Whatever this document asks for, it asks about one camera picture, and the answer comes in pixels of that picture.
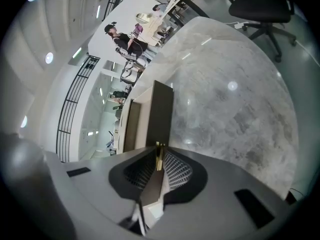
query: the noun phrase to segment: chair wheel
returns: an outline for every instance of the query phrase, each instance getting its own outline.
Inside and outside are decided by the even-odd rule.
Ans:
[[[292,46],[296,46],[297,45],[297,40],[295,38],[290,38],[289,42]]]
[[[280,62],[281,62],[281,56],[280,56],[280,55],[276,55],[276,56],[274,57],[274,60],[275,60],[276,62],[280,63]]]

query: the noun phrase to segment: woman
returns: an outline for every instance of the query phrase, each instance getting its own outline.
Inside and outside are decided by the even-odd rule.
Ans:
[[[134,35],[130,38],[124,33],[117,33],[117,29],[114,25],[108,24],[104,28],[104,31],[112,37],[114,43],[125,49],[128,54],[135,54],[137,58],[144,55],[148,59],[152,60],[158,53],[157,47],[138,40]]]

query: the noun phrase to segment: marble table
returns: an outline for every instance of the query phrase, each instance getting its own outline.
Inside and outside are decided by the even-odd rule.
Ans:
[[[154,80],[174,90],[171,147],[234,163],[285,198],[297,163],[297,120],[280,73],[257,45],[196,17],[163,46],[129,99]]]

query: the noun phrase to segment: floor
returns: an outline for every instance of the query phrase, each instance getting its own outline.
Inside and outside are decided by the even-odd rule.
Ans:
[[[223,23],[246,22],[247,20],[231,16],[228,12],[228,0],[195,0],[210,18]],[[197,15],[187,9],[183,15],[190,20]],[[254,42],[274,62],[281,73],[291,95],[298,122],[299,156],[295,177],[292,184],[292,193],[300,199],[307,195],[319,173],[320,164],[320,52],[319,46],[311,33],[308,23],[301,17],[293,15],[291,21],[278,28],[297,36],[298,44],[293,47],[284,36],[276,35],[282,49],[282,62],[274,60],[275,48],[267,36],[263,35]],[[244,35],[249,36],[255,29],[248,28],[247,32],[239,29]]]

